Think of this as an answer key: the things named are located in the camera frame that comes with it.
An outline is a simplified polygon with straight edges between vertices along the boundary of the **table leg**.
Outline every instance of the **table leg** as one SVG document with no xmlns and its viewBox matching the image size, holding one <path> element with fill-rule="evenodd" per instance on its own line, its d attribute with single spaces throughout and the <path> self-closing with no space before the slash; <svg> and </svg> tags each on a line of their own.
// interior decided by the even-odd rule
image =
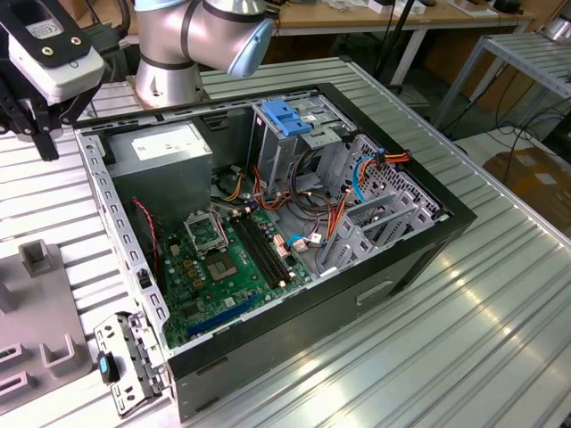
<svg viewBox="0 0 571 428">
<path fill-rule="evenodd" d="M 523 22 L 514 28 L 512 34 L 521 34 L 527 30 L 527 27 L 529 27 L 529 22 Z M 480 80 L 480 83 L 478 84 L 472 95 L 470 96 L 470 101 L 474 101 L 478 96 L 480 96 L 480 94 L 483 91 L 485 91 L 488 85 L 490 85 L 490 82 L 492 82 L 494 76 L 498 73 L 498 71 L 500 71 L 500 68 L 502 66 L 503 66 L 503 61 L 500 58 L 496 58 L 495 61 L 490 66 L 490 68 L 488 69 L 488 71 L 486 71 L 486 73 L 484 74 L 482 80 Z"/>
<path fill-rule="evenodd" d="M 420 48 L 422 40 L 425 38 L 426 32 L 426 29 L 417 29 L 412 33 L 409 44 L 402 55 L 401 62 L 399 62 L 399 66 L 394 72 L 391 85 L 400 85 L 404 80 L 407 72 L 409 71 L 410 65 L 412 64 L 412 60 L 417 56 L 418 49 Z"/>
<path fill-rule="evenodd" d="M 529 103 L 529 107 L 527 108 L 526 113 L 521 117 L 521 119 L 517 122 L 519 127 L 525 125 L 529 119 L 531 119 L 537 113 L 537 107 L 543 101 L 543 99 L 550 93 L 550 90 L 542 86 L 539 92 L 535 95 L 534 99 Z"/>
<path fill-rule="evenodd" d="M 468 57 L 468 60 L 464 64 L 464 67 L 462 67 L 462 70 L 460 70 L 460 73 L 456 77 L 456 80 L 454 80 L 454 83 L 452 84 L 452 86 L 450 86 L 450 89 L 446 93 L 446 96 L 444 97 L 443 101 L 440 103 L 438 111 L 436 112 L 434 119 L 432 120 L 432 125 L 435 128 L 439 128 L 442 125 L 444 119 L 446 118 L 446 115 L 448 114 L 448 110 L 452 106 L 452 103 L 454 102 L 460 90 L 466 83 L 466 80 L 468 80 L 470 74 L 472 74 L 474 67 L 480 61 L 480 58 L 484 53 L 484 43 L 485 43 L 485 38 L 480 37 L 480 40 L 478 40 L 476 47 Z"/>
</svg>

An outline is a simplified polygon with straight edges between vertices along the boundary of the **motherboard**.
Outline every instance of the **motherboard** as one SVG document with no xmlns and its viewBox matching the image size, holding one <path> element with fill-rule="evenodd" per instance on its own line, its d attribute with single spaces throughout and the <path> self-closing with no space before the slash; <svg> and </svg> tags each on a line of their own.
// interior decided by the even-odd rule
<svg viewBox="0 0 571 428">
<path fill-rule="evenodd" d="M 222 250 L 197 250 L 216 238 L 206 217 L 159 240 L 170 311 L 164 332 L 171 349 L 311 281 L 264 210 L 242 217 L 212 215 L 228 242 Z"/>
</svg>

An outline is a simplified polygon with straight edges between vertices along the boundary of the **grooved metal surface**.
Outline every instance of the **grooved metal surface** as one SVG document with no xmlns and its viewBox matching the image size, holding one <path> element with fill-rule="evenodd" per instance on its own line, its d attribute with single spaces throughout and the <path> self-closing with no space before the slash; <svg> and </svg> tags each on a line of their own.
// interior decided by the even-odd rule
<svg viewBox="0 0 571 428">
<path fill-rule="evenodd" d="M 332 58 L 265 66 L 247 80 L 215 71 L 203 79 L 213 98 L 335 83 L 478 219 L 405 292 L 189 426 L 558 426 L 564 420 L 571 409 L 567 238 L 353 64 Z M 104 89 L 104 96 L 119 90 L 128 86 Z M 104 108 L 136 108 L 125 96 Z M 94 326 L 131 303 L 77 148 L 69 135 L 60 144 L 67 154 L 44 163 L 30 144 L 0 139 L 0 257 L 38 237 L 59 243 L 95 352 Z M 97 372 L 0 417 L 1 426 L 88 421 L 178 426 L 168 398 L 120 421 Z"/>
<path fill-rule="evenodd" d="M 571 97 L 571 45 L 527 33 L 489 36 L 483 47 L 562 98 Z"/>
</svg>

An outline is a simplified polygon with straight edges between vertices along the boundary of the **side panel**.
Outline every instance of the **side panel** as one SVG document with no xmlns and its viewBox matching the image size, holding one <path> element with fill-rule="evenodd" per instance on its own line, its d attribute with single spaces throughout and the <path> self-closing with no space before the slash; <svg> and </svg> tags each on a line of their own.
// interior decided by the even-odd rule
<svg viewBox="0 0 571 428">
<path fill-rule="evenodd" d="M 176 381 L 180 420 L 185 421 L 229 393 L 257 379 L 293 355 L 335 332 L 386 300 L 401 280 L 415 269 L 426 255 L 434 255 L 442 245 L 428 244 L 390 267 L 355 284 L 344 292 L 306 310 L 299 316 L 258 336 L 256 339 L 218 358 Z M 318 287 L 327 287 L 323 283 Z M 293 299 L 302 299 L 302 294 Z M 201 347 L 180 357 L 192 359 Z"/>
</svg>

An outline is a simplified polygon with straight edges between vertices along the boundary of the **blue plastic clip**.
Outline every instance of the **blue plastic clip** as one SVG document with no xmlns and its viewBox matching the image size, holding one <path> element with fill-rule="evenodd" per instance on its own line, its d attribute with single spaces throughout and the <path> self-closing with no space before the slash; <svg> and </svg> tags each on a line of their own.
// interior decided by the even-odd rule
<svg viewBox="0 0 571 428">
<path fill-rule="evenodd" d="M 297 136 L 310 132 L 313 127 L 300 119 L 300 116 L 285 101 L 266 101 L 261 104 L 266 114 L 278 125 L 285 136 Z"/>
</svg>

